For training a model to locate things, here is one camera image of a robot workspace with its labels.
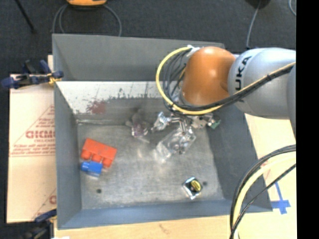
blue lego block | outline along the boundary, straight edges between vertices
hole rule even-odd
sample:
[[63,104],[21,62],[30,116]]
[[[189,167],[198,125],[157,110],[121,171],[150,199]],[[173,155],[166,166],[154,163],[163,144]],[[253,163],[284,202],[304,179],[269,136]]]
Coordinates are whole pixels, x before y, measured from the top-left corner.
[[90,162],[82,162],[81,170],[86,172],[89,175],[99,177],[102,172],[103,164],[90,161]]

kuka logo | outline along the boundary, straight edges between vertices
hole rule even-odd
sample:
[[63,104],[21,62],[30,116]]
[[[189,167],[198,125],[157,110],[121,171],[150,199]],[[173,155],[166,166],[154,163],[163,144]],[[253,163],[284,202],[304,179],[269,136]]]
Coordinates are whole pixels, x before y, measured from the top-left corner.
[[251,56],[250,57],[246,57],[246,58],[244,58],[243,59],[243,61],[241,62],[241,65],[238,67],[238,73],[236,74],[236,80],[235,80],[235,82],[237,82],[238,84],[237,84],[237,87],[235,88],[235,90],[241,90],[241,88],[242,88],[242,72],[245,70],[245,68],[246,68],[246,64],[247,64],[247,61],[249,60],[251,58]]
[[25,137],[29,139],[35,138],[55,138],[55,131],[47,131],[47,130],[30,130],[25,133]]

red stain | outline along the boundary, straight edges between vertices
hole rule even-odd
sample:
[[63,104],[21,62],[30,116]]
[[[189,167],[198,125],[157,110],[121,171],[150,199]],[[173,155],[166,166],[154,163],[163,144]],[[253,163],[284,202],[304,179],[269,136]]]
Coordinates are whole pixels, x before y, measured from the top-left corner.
[[87,112],[93,114],[104,114],[105,113],[106,103],[105,101],[93,101],[86,108]]
[[55,195],[50,196],[49,202],[50,202],[50,204],[55,205],[56,204],[56,196]]

blue tape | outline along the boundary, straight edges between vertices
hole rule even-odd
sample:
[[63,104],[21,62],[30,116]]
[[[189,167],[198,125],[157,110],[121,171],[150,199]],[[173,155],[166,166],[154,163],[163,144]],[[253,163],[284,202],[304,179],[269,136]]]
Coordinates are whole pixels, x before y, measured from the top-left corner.
[[278,182],[275,183],[278,195],[279,195],[279,200],[278,201],[271,201],[271,205],[273,209],[279,209],[280,214],[286,214],[287,213],[287,207],[291,207],[289,200],[284,200],[283,196],[281,194],[279,184]]

transparent plastic part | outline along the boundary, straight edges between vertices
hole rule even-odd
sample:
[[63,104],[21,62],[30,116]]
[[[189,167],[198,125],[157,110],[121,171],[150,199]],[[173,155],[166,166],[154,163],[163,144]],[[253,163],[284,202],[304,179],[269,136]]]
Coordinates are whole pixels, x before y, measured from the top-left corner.
[[174,154],[184,154],[195,141],[196,135],[190,126],[178,127],[166,135],[156,146],[159,161],[166,162]]

